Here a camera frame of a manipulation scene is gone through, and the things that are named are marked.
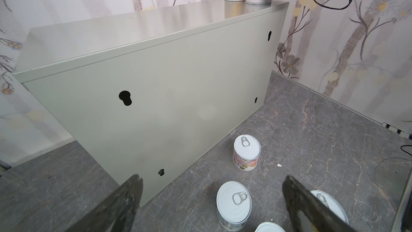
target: floor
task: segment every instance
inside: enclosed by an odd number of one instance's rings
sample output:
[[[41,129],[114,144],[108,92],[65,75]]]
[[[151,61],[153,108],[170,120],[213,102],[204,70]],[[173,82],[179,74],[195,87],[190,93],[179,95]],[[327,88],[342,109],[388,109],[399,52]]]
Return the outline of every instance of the floor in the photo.
[[[249,172],[232,162],[234,139],[245,133],[262,145],[259,163]],[[139,209],[133,230],[225,231],[216,215],[216,193],[234,180],[252,197],[241,231],[272,221],[291,232],[281,185],[293,175],[308,189],[332,195],[354,229],[388,231],[412,167],[412,158],[399,149],[407,143],[272,73],[263,107]],[[1,175],[1,231],[64,231],[118,186],[77,142]]]

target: white metal box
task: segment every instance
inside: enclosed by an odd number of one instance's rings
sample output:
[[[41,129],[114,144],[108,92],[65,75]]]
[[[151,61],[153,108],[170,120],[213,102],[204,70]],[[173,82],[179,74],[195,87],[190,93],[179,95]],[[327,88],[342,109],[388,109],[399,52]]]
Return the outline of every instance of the white metal box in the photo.
[[[143,205],[263,104],[287,7],[212,0],[34,28],[14,76],[117,183],[139,174]]]

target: pink can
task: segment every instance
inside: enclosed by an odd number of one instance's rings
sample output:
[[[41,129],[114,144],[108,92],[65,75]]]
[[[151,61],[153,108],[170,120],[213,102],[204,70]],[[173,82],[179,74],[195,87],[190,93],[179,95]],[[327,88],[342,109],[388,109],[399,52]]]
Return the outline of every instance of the pink can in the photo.
[[[241,170],[253,170],[259,160],[260,142],[253,136],[243,134],[234,141],[233,162]]]

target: wallpaper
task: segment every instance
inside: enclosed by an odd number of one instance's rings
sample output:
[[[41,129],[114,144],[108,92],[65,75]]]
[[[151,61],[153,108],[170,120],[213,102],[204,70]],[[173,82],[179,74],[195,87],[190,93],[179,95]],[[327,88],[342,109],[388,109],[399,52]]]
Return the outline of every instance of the wallpaper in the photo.
[[[0,160],[16,165],[73,140],[11,75],[30,28],[205,0],[0,0]],[[412,1],[290,2],[273,69],[412,133]],[[347,0],[317,0],[342,7]]]

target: gray flower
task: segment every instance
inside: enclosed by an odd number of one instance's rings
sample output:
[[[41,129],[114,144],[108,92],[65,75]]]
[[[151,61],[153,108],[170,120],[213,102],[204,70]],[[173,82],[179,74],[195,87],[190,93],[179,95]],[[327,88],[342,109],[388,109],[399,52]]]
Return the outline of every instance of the gray flower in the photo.
[[[276,52],[276,57],[283,58],[283,53],[286,52],[285,44],[279,43],[278,51]]]
[[[295,58],[294,55],[289,55],[286,57],[286,59],[282,62],[282,65],[285,67],[283,69],[283,72],[285,73],[291,73],[292,75],[296,75],[297,72],[299,71],[296,67],[300,64],[299,63],[300,58]]]

